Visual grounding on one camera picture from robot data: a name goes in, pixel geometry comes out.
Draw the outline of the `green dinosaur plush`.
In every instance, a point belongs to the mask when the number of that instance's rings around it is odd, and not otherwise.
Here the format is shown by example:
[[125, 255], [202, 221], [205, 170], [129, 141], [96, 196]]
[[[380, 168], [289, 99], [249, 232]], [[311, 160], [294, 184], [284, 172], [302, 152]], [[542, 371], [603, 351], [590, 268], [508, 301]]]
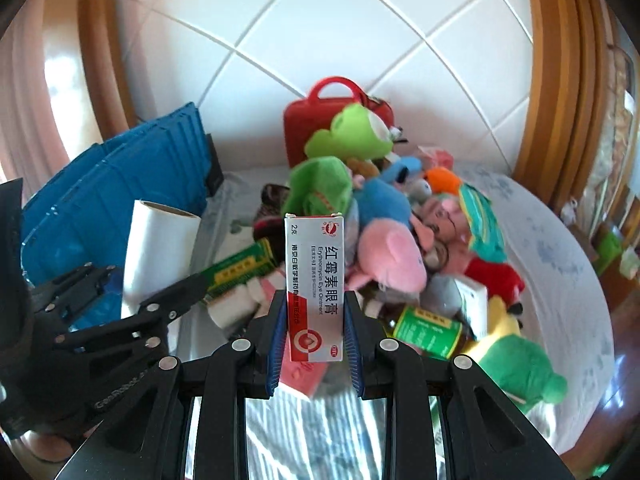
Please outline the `green dinosaur plush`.
[[281, 214], [323, 217], [344, 214], [352, 200], [352, 174], [334, 156], [307, 159], [290, 173]]

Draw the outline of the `green yellow turtle plush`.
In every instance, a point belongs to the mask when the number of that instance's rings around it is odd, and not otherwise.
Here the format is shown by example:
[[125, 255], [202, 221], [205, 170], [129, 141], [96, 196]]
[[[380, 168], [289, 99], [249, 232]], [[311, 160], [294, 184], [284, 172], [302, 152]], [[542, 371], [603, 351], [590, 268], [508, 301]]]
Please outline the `green yellow turtle plush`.
[[488, 301], [487, 334], [469, 340], [462, 353], [469, 356], [527, 414], [537, 404], [560, 404], [567, 394], [566, 379], [555, 373], [548, 354], [521, 335], [520, 304], [508, 307], [499, 296]]

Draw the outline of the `teal green plush toy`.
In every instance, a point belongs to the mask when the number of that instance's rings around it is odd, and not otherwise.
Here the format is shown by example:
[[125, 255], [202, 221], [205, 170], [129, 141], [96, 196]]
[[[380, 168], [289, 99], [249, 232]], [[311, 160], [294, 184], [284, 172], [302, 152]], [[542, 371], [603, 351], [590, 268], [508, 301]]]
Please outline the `teal green plush toy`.
[[506, 243], [489, 198], [467, 183], [460, 185], [458, 197], [468, 222], [469, 248], [485, 261], [506, 262]]

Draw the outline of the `white blue medicine box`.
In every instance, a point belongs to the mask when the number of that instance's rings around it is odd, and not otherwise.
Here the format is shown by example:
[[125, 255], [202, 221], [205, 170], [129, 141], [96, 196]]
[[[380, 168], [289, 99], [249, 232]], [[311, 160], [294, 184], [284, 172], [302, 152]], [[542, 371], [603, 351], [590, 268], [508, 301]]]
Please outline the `white blue medicine box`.
[[488, 333], [488, 291], [485, 285], [459, 275], [454, 278], [461, 298], [459, 318], [473, 334], [474, 339], [480, 339]]

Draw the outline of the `pink glasses character plush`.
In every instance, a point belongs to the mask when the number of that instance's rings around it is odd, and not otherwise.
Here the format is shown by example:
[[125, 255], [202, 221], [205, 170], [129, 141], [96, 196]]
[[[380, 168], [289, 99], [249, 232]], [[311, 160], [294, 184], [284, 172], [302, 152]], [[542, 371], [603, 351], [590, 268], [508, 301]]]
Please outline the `pink glasses character plush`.
[[474, 255], [469, 250], [470, 227], [457, 197], [430, 197], [410, 218], [423, 262], [432, 273], [463, 274]]

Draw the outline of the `green frog plush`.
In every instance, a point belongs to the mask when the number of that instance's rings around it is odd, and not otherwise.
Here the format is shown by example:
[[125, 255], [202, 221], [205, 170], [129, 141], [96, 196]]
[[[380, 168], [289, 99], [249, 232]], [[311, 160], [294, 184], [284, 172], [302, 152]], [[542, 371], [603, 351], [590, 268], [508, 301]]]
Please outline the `green frog plush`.
[[304, 153], [308, 158], [379, 159], [404, 141], [399, 128], [387, 127], [375, 112], [355, 103], [341, 110], [329, 129], [316, 131], [305, 144]]

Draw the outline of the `white paper roll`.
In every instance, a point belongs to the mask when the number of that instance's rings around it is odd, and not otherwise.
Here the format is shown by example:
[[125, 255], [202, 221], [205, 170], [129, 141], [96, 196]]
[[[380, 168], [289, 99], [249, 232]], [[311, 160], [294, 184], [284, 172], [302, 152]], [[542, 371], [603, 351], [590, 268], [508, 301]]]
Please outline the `white paper roll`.
[[136, 200], [128, 236], [122, 308], [129, 318], [139, 304], [189, 275], [201, 218], [174, 207]]

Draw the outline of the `green yellow medicine box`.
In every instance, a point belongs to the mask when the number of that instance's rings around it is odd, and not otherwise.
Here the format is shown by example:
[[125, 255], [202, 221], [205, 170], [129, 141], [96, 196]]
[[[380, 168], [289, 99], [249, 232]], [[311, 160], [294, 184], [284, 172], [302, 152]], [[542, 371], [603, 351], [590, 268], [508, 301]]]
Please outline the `green yellow medicine box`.
[[277, 266], [269, 240], [261, 238], [247, 248], [214, 263], [202, 272], [206, 278], [206, 297], [222, 296], [235, 286], [246, 284], [252, 278], [261, 278]]

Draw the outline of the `pink tissue pack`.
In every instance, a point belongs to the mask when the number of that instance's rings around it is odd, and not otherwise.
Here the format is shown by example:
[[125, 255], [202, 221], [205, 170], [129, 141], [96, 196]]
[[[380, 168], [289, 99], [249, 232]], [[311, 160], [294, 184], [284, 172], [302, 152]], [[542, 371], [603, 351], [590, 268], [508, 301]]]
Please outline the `pink tissue pack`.
[[280, 385], [294, 396], [311, 400], [328, 367], [328, 363], [293, 362], [286, 356], [280, 371]]

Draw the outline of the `brown bottle green label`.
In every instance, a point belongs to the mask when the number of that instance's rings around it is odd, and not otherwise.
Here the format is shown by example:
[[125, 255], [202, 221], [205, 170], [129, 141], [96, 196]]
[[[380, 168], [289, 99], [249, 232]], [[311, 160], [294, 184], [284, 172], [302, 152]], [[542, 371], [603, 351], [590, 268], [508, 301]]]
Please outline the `brown bottle green label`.
[[471, 338], [462, 322], [415, 306], [390, 306], [380, 319], [390, 336], [439, 359], [450, 360]]

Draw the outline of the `pink pig plush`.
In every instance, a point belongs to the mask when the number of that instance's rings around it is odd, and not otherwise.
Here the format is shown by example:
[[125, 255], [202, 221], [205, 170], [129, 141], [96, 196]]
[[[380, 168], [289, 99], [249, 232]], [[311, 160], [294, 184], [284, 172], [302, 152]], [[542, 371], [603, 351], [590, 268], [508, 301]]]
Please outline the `pink pig plush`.
[[405, 294], [417, 294], [425, 288], [427, 274], [422, 254], [408, 226], [378, 218], [362, 230], [346, 287], [357, 290], [369, 282]]

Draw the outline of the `red white ointment box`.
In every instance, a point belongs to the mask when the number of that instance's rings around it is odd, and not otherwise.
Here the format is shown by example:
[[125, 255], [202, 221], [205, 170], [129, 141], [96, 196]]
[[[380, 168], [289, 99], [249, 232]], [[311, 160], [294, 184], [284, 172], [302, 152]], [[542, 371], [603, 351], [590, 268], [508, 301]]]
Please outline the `red white ointment box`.
[[344, 341], [344, 219], [287, 214], [286, 306], [291, 360], [341, 362]]

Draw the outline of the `blue plush toy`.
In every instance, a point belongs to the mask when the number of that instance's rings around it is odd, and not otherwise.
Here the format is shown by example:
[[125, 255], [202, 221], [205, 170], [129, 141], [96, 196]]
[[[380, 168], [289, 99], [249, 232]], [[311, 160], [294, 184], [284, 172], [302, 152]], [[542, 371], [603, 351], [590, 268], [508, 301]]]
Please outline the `blue plush toy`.
[[420, 159], [404, 156], [375, 178], [354, 177], [352, 196], [357, 203], [360, 231], [378, 219], [390, 219], [404, 226], [410, 226], [411, 205], [400, 188], [410, 177], [417, 177], [420, 174], [422, 174]]

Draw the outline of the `red plastic case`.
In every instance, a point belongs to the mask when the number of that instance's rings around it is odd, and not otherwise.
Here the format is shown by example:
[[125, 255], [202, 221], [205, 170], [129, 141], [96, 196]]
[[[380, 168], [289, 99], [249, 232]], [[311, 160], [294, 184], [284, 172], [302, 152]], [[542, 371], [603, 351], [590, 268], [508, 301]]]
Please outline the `red plastic case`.
[[[321, 91], [331, 84], [340, 84], [348, 96], [322, 98]], [[306, 159], [304, 146], [320, 129], [327, 129], [333, 118], [347, 105], [358, 103], [375, 112], [387, 127], [394, 124], [394, 112], [384, 100], [369, 96], [356, 82], [341, 76], [326, 77], [314, 84], [306, 98], [288, 104], [283, 113], [283, 132], [288, 166], [293, 168]]]

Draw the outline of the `orange plush ball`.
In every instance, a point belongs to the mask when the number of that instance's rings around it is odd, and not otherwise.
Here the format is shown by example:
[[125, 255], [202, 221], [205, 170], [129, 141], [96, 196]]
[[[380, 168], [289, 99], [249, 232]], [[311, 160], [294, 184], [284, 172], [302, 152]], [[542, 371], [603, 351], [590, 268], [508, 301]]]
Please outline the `orange plush ball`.
[[459, 188], [463, 184], [461, 178], [459, 178], [450, 169], [443, 166], [433, 167], [426, 170], [424, 178], [434, 195], [448, 194], [458, 196]]

